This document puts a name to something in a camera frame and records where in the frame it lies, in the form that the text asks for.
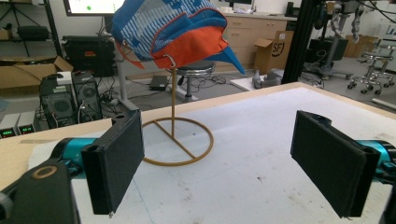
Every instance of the floor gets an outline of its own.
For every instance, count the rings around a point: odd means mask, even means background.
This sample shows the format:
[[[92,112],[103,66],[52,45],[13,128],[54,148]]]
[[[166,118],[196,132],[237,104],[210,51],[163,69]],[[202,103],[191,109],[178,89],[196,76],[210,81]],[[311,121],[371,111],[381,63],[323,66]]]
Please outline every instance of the floor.
[[[333,69],[348,71],[354,76],[362,76],[367,72],[368,63],[361,63],[357,59],[344,58],[342,61],[334,63]],[[199,77],[192,80],[192,94],[199,100],[219,97],[222,95],[234,94],[243,92],[244,90],[236,87],[231,83],[232,79],[252,77],[253,71],[247,71],[247,74],[242,76],[236,73],[215,73],[211,77]],[[358,86],[352,90],[347,88],[349,80],[346,76],[340,74],[333,74],[327,80],[323,80],[319,76],[309,73],[303,73],[300,81],[317,86],[326,91],[331,91],[336,94],[351,98],[353,100],[363,102],[367,105],[380,107],[384,110],[395,113],[394,109],[377,105],[372,102],[373,98],[386,101],[396,105],[396,87],[383,88],[381,94],[375,95],[374,91],[369,91],[366,94],[361,93],[364,89],[364,84],[358,83]],[[117,99],[120,92],[118,77],[104,77],[101,80],[97,78],[99,83],[99,92],[105,93],[109,97]],[[150,79],[133,79],[127,80],[128,98],[141,110],[150,110],[171,105],[170,88],[166,91],[150,91]],[[186,88],[186,83],[180,86],[181,89]],[[177,97],[177,104],[184,104],[182,95]],[[112,117],[117,113],[122,112],[125,108],[118,104],[102,104],[103,114],[105,118]],[[40,115],[40,102],[38,95],[28,95],[23,97],[0,97],[0,119],[6,114],[21,113],[26,111],[36,111]],[[42,129],[46,129],[46,122],[44,116],[41,116]]]

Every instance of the wire hat stand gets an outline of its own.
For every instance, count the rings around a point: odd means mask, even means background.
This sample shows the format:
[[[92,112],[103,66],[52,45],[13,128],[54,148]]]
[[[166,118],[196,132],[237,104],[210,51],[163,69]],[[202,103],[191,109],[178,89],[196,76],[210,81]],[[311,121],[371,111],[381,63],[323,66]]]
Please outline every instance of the wire hat stand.
[[[169,140],[172,140],[177,147],[179,147],[180,152],[180,159],[179,161],[164,161],[163,159],[151,159],[147,156],[143,159],[143,161],[154,164],[154,165],[160,165],[160,166],[182,166],[182,165],[188,165],[191,163],[194,163],[196,161],[201,160],[204,158],[212,149],[214,145],[214,137],[212,132],[202,123],[193,120],[193,119],[186,119],[186,118],[177,118],[175,117],[175,104],[176,104],[176,68],[172,68],[171,70],[172,73],[172,116],[170,118],[161,118],[161,119],[154,119],[151,121],[148,121],[143,124],[143,128],[147,128],[149,125],[155,125],[157,128],[159,128],[167,137]],[[162,123],[170,121],[171,122],[171,131],[167,131],[166,128],[162,125]],[[181,141],[179,141],[176,137],[176,123],[177,124],[189,124],[193,125],[194,127],[199,127],[201,130],[204,131],[204,133],[207,133],[209,137],[209,144],[207,148],[201,149],[198,153],[193,152],[192,150],[188,149]]]

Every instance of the wall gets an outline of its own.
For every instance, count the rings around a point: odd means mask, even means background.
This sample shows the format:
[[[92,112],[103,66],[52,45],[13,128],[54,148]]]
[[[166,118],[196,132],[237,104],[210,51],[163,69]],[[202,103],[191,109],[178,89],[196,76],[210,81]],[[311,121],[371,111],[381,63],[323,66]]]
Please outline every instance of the wall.
[[[283,14],[286,11],[286,5],[290,0],[255,0],[255,6],[259,12],[278,13]],[[216,7],[228,6],[228,3],[220,2],[218,0],[211,0]],[[298,7],[301,0],[293,0],[294,6]],[[96,35],[103,27],[101,17],[66,17],[64,4],[61,0],[50,0],[53,17],[58,31],[58,36],[62,40],[64,35]],[[235,4],[235,7],[251,8],[251,5]],[[386,8],[387,10],[396,11],[396,5],[389,5],[388,2],[378,2],[378,7]],[[18,5],[23,13],[29,15],[32,19],[41,25],[48,26],[47,15],[43,7]],[[7,5],[0,5],[0,17],[6,12]],[[381,16],[378,12],[366,12],[361,18],[361,34],[374,35],[375,29],[378,27],[379,18]],[[34,25],[22,15],[18,14],[21,25]],[[344,31],[350,33],[352,18],[348,18]],[[0,21],[0,26],[5,26],[7,22],[11,22],[16,27],[16,22],[13,13],[8,13],[3,20]],[[318,31],[313,29],[313,36],[316,36]],[[31,55],[55,55],[56,51],[51,41],[49,42],[28,42],[28,49]],[[1,56],[25,56],[22,43],[0,42],[0,57]]]

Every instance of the table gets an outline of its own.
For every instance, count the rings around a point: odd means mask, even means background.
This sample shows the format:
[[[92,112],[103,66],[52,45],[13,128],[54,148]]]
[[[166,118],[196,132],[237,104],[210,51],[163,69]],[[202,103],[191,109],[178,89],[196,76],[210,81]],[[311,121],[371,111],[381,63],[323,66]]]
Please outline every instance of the table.
[[[73,180],[82,223],[376,223],[390,186],[373,183],[362,217],[340,219],[291,158],[297,109],[331,119],[353,139],[382,139],[396,145],[395,114],[303,83],[177,105],[177,115],[198,120],[212,131],[212,151],[182,167],[142,162],[111,219],[92,215],[84,180]],[[166,114],[168,107],[145,111],[142,119]],[[0,140],[0,188],[25,172],[34,147],[105,131],[110,125],[105,119]],[[144,138],[147,153],[168,147],[164,142],[146,142],[150,138],[146,131]]]

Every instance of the wooden cabinet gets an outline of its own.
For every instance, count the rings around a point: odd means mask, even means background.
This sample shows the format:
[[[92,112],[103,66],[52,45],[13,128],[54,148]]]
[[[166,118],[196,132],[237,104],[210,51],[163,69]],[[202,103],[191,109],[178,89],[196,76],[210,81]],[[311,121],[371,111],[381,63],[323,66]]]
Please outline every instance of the wooden cabinet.
[[[245,69],[253,68],[256,56],[254,42],[258,38],[274,39],[276,31],[286,30],[289,18],[271,19],[271,17],[227,16],[227,29],[224,38],[228,41],[239,62]],[[230,63],[217,63],[216,71],[234,71]]]

